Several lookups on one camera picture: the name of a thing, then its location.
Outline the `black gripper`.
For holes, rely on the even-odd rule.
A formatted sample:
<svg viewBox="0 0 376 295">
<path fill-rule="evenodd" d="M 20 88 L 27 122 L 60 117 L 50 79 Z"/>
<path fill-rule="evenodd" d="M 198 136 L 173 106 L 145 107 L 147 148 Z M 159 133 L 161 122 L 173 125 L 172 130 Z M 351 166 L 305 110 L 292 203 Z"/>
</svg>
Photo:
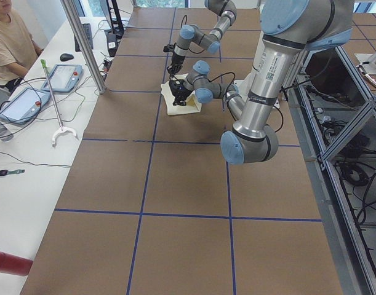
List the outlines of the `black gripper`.
<svg viewBox="0 0 376 295">
<path fill-rule="evenodd" d="M 179 55 L 177 53 L 173 53 L 172 55 L 172 64 L 167 67 L 167 72 L 169 73 L 170 77 L 178 74 L 182 69 L 183 62 L 185 61 L 184 55 Z"/>
<path fill-rule="evenodd" d="M 179 105 L 180 106 L 186 106 L 186 99 L 189 97 L 190 91 L 184 88 L 183 86 L 180 86 L 175 91 L 175 101 L 173 102 L 173 105 Z"/>
</svg>

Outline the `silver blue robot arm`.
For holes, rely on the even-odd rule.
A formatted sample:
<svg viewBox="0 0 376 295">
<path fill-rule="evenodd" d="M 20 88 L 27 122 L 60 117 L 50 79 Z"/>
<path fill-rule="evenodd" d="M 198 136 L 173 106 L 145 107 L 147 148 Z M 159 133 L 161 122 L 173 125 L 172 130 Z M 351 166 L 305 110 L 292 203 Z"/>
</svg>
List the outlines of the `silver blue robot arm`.
<svg viewBox="0 0 376 295">
<path fill-rule="evenodd" d="M 163 49 L 164 52 L 172 52 L 171 64 L 167 67 L 170 76 L 176 75 L 182 69 L 191 43 L 211 54 L 217 53 L 223 35 L 236 21 L 237 10 L 233 1 L 209 0 L 204 1 L 204 5 L 218 16 L 218 22 L 207 33 L 200 29 L 198 25 L 185 24 L 181 26 L 176 42 L 168 44 Z"/>
<path fill-rule="evenodd" d="M 169 87 L 174 104 L 183 106 L 190 95 L 200 103 L 223 99 L 234 117 L 233 127 L 220 140 L 225 160 L 233 165 L 264 162 L 278 150 L 278 138 L 268 125 L 295 56 L 303 50 L 331 49 L 351 37 L 353 1 L 267 1 L 260 15 L 264 49 L 247 96 L 243 98 L 233 84 L 213 83 L 208 79 L 209 65 L 198 61 L 183 79 L 181 70 L 191 44 L 215 53 L 220 40 L 237 17 L 232 1 L 206 1 L 206 7 L 218 15 L 213 30 L 206 34 L 195 25 L 183 25 L 168 67 Z"/>
</svg>

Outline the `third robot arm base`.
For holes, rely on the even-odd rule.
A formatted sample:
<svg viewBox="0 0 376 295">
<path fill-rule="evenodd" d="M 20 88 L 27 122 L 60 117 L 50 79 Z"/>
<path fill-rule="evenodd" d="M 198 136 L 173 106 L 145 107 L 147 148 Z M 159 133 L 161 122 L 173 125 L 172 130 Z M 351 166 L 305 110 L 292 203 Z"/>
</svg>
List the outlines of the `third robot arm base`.
<svg viewBox="0 0 376 295">
<path fill-rule="evenodd" d="M 373 54 L 356 53 L 355 57 L 358 59 L 358 68 L 366 74 L 376 75 L 376 52 Z"/>
</svg>

